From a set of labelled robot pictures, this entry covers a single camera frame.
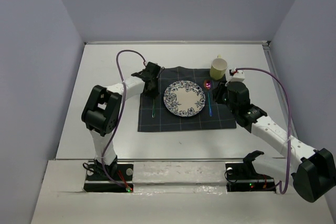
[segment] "white table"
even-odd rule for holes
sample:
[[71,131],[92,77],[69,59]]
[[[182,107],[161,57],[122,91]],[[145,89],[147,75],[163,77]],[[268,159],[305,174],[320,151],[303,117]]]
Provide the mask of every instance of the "white table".
[[[81,121],[81,114],[93,86],[103,87],[120,82],[116,54],[133,49],[147,61],[166,68],[209,68],[211,61],[222,55],[229,67],[255,67],[269,70],[262,45],[221,44],[145,44],[145,45],[86,45],[72,94],[57,159],[94,158],[91,135]],[[141,58],[132,53],[120,57],[125,77],[142,70]],[[251,102],[264,109],[275,122],[286,127],[274,83],[266,74],[246,71],[244,82]],[[260,150],[280,157],[272,147],[237,126],[234,130],[139,133],[139,96],[130,98],[113,140],[118,158],[242,158]]]
[[312,204],[292,188],[285,195],[226,193],[225,187],[196,185],[134,188],[132,194],[85,193],[82,162],[49,161],[32,224],[333,224],[324,196]]

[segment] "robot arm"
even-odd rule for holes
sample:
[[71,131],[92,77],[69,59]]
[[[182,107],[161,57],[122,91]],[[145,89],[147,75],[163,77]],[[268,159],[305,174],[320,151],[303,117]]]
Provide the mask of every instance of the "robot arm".
[[[229,71],[227,82],[219,83],[213,90],[215,102],[228,106],[236,122],[248,132],[261,138],[287,157],[287,133],[279,127],[261,108],[250,103],[249,91],[242,83],[242,71]],[[316,201],[336,185],[336,168],[332,154],[326,149],[317,151],[291,136],[290,185],[309,202]],[[262,157],[255,151],[244,158],[258,174],[267,174],[284,181],[286,161]]]
[[[146,68],[132,74],[125,80],[126,98],[143,93],[145,96],[155,98],[159,95],[158,75],[161,67],[148,62]],[[82,113],[82,121],[85,122],[90,131],[96,150],[95,164],[99,167],[102,164],[102,153],[108,144],[112,131],[114,130],[119,116],[124,86],[118,83],[106,88],[102,86],[93,87],[87,104]],[[116,165],[117,155],[110,143],[104,155],[104,163],[110,174]]]

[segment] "yellow cup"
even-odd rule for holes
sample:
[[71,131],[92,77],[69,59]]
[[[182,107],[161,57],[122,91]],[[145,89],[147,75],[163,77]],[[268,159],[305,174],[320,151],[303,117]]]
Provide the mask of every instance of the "yellow cup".
[[210,77],[215,81],[220,80],[225,75],[226,69],[226,60],[222,59],[222,57],[218,55],[217,58],[212,61],[210,68]]

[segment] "gray wall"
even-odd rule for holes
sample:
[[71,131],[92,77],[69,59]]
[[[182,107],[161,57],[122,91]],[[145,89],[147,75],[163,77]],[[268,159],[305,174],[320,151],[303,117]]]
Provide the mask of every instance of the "gray wall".
[[[299,138],[336,155],[336,0],[296,0],[271,52]],[[336,220],[336,188],[327,200]]]
[[62,0],[85,41],[271,40],[294,0]]
[[61,0],[0,7],[0,222],[30,223],[83,43]]

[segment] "floral pattern plate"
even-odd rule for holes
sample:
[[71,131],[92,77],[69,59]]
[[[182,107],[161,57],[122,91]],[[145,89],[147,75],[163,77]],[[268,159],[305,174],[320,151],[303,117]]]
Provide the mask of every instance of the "floral pattern plate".
[[189,117],[204,108],[205,94],[195,82],[175,81],[164,91],[163,102],[174,115]]

